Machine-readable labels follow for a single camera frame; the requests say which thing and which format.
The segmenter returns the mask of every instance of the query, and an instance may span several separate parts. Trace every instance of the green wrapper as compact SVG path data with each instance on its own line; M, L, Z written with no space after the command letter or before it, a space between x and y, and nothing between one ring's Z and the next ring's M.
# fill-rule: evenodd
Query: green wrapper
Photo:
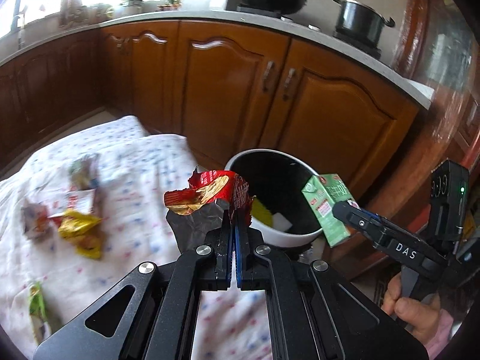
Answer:
M51 335L51 328L47 321L45 303L40 289L40 283L32 283L28 287L28 309L32 322L33 335L37 344L40 344Z

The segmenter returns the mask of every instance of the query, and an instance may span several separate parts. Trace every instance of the trash can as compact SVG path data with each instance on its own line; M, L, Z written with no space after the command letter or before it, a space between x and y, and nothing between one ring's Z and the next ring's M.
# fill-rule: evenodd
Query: trash can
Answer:
M232 170L249 183L249 193L272 213L280 212L291 223L281 232L252 217L250 227L262 232L265 243L281 248L305 245L322 232L320 224L305 200L302 189L317 175L303 161L270 149L251 149L232 157L226 170Z

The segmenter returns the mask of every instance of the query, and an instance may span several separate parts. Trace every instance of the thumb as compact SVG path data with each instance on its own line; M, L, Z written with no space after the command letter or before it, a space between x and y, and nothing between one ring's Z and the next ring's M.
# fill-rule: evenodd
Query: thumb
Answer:
M411 298L400 298L395 304L395 314L414 327L412 334L422 344L427 344L436 334L440 318L439 309Z

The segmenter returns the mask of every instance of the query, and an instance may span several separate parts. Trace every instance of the red snack wrapper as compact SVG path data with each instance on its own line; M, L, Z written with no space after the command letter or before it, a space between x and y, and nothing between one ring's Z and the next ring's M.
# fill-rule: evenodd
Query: red snack wrapper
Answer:
M190 188L166 192L164 202L169 212L166 220L172 228L180 252L200 245L205 234L222 224L223 211L245 209L245 222L251 223L248 183L235 172L211 170L188 179Z

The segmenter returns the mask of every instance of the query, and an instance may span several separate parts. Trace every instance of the pink sleeve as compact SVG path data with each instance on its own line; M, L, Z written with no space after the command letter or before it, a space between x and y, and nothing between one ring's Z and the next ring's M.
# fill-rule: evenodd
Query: pink sleeve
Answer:
M430 360L435 359L435 357L437 357L442 349L448 344L448 336L450 335L452 324L453 317L448 313L448 311L441 309L437 333L435 334L434 338L425 344Z

